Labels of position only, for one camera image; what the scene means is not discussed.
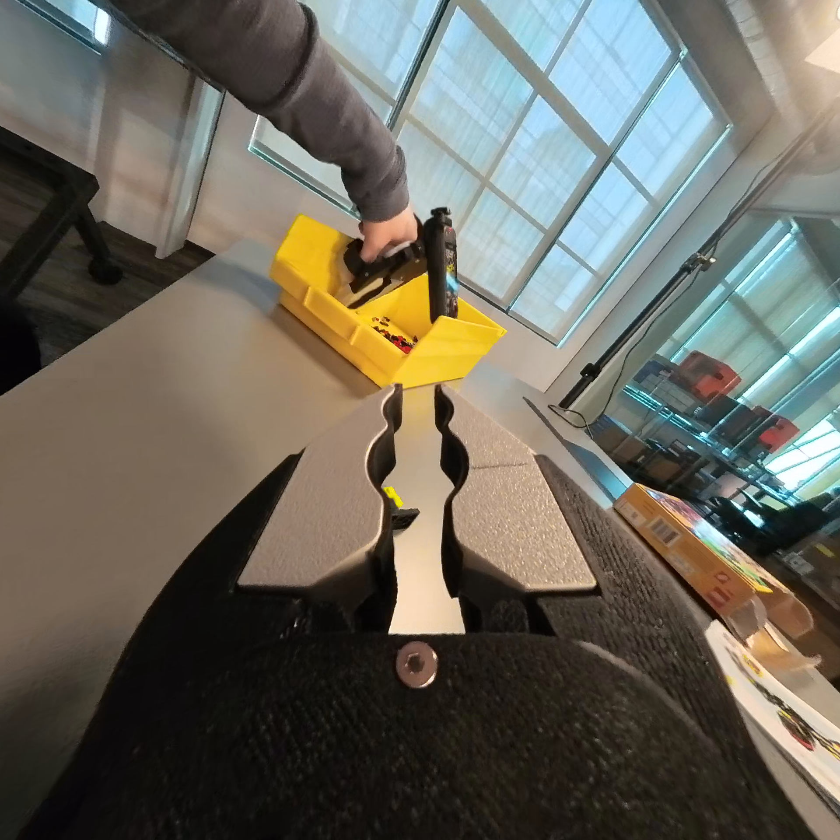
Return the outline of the closed instruction booklet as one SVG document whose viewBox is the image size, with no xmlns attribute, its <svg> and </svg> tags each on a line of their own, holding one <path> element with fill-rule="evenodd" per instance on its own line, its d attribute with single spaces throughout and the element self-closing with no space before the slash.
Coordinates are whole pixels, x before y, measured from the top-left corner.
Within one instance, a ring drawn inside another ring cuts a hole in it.
<svg viewBox="0 0 840 840">
<path fill-rule="evenodd" d="M 716 620 L 705 637 L 745 721 L 820 802 L 804 798 L 797 810 L 816 837 L 839 838 L 838 723 L 812 704 L 812 690 L 833 689 L 819 657 L 801 654 L 770 624 L 741 640 Z"/>
</svg>

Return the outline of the black desk frame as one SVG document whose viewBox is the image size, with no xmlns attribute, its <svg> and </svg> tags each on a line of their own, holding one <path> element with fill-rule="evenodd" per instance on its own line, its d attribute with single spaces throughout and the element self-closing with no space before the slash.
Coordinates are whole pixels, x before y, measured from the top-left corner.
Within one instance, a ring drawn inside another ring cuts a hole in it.
<svg viewBox="0 0 840 840">
<path fill-rule="evenodd" d="M 2 295 L 17 298 L 72 228 L 91 257 L 91 278 L 103 286 L 119 283 L 123 270 L 90 208 L 99 191 L 97 177 L 6 128 L 1 128 L 1 151 L 51 191 L 47 204 L 2 259 Z"/>
</svg>

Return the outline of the person's left forearm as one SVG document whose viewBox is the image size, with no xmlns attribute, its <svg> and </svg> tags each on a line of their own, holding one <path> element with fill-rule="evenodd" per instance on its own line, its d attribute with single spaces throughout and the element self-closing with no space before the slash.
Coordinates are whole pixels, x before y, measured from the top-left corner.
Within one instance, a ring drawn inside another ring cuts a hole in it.
<svg viewBox="0 0 840 840">
<path fill-rule="evenodd" d="M 108 4 L 311 157 L 338 166 L 361 221 L 382 222 L 409 207 L 403 150 L 344 75 L 308 7 L 293 1 Z"/>
</svg>

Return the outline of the orange lego box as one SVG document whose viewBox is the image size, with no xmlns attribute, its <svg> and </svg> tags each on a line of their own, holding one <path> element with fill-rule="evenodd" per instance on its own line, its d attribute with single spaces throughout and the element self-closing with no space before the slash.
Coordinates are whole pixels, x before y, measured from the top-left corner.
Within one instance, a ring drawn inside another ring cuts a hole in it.
<svg viewBox="0 0 840 840">
<path fill-rule="evenodd" d="M 688 503 L 632 484 L 613 506 L 762 665 L 773 673 L 823 665 L 793 644 L 814 629 L 809 609 Z"/>
</svg>

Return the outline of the black light stand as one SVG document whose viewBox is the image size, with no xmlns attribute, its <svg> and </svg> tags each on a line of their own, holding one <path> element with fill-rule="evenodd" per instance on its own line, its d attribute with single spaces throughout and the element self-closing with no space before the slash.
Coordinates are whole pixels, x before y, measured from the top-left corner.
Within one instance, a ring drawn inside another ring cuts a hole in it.
<svg viewBox="0 0 840 840">
<path fill-rule="evenodd" d="M 682 262 L 677 272 L 654 295 L 625 330 L 617 335 L 603 353 L 595 361 L 589 362 L 583 367 L 578 381 L 559 400 L 560 410 L 571 410 L 572 405 L 601 377 L 608 365 L 621 352 L 624 352 L 623 359 L 627 360 L 629 354 L 643 341 L 656 321 L 660 320 L 676 304 L 677 300 L 686 293 L 688 286 L 700 274 L 711 268 L 716 261 L 719 245 L 735 224 L 771 189 L 782 174 L 786 173 L 803 153 L 805 147 L 814 141 L 816 135 L 823 132 L 829 123 L 838 117 L 838 110 L 839 98 L 835 97 L 782 152 L 757 171 L 748 188 L 728 210 L 726 216 L 707 240 Z"/>
</svg>

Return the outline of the large paned window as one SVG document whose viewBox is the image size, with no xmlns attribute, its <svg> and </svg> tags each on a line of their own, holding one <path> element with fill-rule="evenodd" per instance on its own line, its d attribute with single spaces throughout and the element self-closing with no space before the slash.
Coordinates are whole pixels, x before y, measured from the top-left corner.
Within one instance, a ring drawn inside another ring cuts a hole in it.
<svg viewBox="0 0 840 840">
<path fill-rule="evenodd" d="M 459 277 L 569 339 L 732 130 L 657 2 L 306 2 Z"/>
<path fill-rule="evenodd" d="M 838 411 L 838 218 L 759 217 L 757 240 L 658 354 L 731 366 L 736 391 L 810 429 Z"/>
</svg>

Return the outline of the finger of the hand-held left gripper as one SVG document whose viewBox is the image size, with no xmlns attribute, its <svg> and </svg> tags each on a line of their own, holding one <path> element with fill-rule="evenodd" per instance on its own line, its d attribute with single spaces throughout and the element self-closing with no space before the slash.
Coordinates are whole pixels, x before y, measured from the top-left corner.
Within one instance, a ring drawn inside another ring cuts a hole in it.
<svg viewBox="0 0 840 840">
<path fill-rule="evenodd" d="M 392 272 L 353 278 L 344 288 L 344 306 L 350 310 L 363 306 L 389 291 L 392 281 Z"/>
</svg>

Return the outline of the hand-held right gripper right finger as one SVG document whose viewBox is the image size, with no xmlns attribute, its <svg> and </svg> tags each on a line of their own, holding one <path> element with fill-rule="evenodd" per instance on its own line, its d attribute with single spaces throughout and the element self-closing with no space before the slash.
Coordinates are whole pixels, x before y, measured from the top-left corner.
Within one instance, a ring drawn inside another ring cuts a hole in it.
<svg viewBox="0 0 840 840">
<path fill-rule="evenodd" d="M 442 569 L 466 621 L 501 603 L 589 595 L 595 574 L 535 452 L 450 385 L 434 392 L 444 504 Z"/>
</svg>

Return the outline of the yellow plastic bin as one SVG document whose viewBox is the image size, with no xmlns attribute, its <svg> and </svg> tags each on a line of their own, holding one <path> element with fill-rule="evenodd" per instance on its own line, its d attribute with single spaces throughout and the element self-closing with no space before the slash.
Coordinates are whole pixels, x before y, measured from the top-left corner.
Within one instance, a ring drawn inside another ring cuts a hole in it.
<svg viewBox="0 0 840 840">
<path fill-rule="evenodd" d="M 421 275 L 383 297 L 350 310 L 336 292 L 350 237 L 307 215 L 297 215 L 282 240 L 269 276 L 281 289 L 280 304 L 380 387 L 405 388 L 462 379 L 507 334 L 466 301 L 457 319 L 430 322 L 427 277 Z M 385 316 L 419 338 L 406 355 L 373 330 Z"/>
</svg>

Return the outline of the pile of small lego pieces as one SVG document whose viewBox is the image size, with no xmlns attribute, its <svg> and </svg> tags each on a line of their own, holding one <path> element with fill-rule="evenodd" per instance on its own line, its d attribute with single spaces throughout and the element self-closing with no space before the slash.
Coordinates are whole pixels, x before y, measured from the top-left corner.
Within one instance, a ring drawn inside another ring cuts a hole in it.
<svg viewBox="0 0 840 840">
<path fill-rule="evenodd" d="M 418 344 L 418 336 L 404 332 L 390 318 L 385 316 L 372 316 L 370 324 L 376 333 L 406 355 L 413 352 Z"/>
</svg>

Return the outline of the person's left hand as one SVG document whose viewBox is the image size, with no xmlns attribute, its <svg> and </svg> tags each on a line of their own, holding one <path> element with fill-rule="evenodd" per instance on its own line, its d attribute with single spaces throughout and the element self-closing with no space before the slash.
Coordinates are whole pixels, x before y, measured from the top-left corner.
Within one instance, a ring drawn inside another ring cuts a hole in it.
<svg viewBox="0 0 840 840">
<path fill-rule="evenodd" d="M 363 220 L 359 223 L 362 239 L 360 258 L 367 263 L 376 261 L 394 249 L 415 242 L 419 230 L 419 223 L 410 206 L 382 222 Z"/>
</svg>

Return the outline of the orange storage case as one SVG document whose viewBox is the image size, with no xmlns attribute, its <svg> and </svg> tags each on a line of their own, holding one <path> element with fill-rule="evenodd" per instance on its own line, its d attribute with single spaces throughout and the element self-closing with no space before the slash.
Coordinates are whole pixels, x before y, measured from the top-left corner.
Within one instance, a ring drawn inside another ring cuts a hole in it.
<svg viewBox="0 0 840 840">
<path fill-rule="evenodd" d="M 728 395 L 742 382 L 728 364 L 697 350 L 677 364 L 675 377 L 684 391 L 703 404 Z"/>
<path fill-rule="evenodd" d="M 768 455 L 778 453 L 801 433 L 798 426 L 780 414 L 771 413 L 762 406 L 757 406 L 755 411 L 760 415 L 755 447 Z"/>
</svg>

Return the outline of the metal shelf rack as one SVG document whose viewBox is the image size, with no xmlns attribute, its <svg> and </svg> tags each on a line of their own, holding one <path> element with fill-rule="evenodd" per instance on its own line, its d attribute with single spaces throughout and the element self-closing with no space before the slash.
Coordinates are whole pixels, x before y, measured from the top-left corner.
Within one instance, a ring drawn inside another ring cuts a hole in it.
<svg viewBox="0 0 840 840">
<path fill-rule="evenodd" d="M 703 404 L 676 379 L 688 353 L 678 360 L 654 355 L 612 411 L 597 418 L 591 430 L 605 452 L 633 480 L 718 522 L 734 517 L 747 530 L 777 529 L 794 508 L 818 522 L 837 516 L 838 411 L 805 429 L 803 421 L 737 395 L 742 382 Z M 757 406 L 786 417 L 801 433 L 778 453 L 764 453 L 755 447 Z"/>
</svg>

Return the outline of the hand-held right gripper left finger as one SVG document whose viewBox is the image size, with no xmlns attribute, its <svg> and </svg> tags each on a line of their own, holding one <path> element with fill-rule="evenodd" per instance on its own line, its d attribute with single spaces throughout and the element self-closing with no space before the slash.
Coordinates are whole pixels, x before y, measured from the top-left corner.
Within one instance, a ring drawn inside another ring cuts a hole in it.
<svg viewBox="0 0 840 840">
<path fill-rule="evenodd" d="M 392 503 L 403 387 L 388 385 L 302 451 L 238 586 L 340 606 L 354 621 L 390 621 L 396 606 Z"/>
</svg>

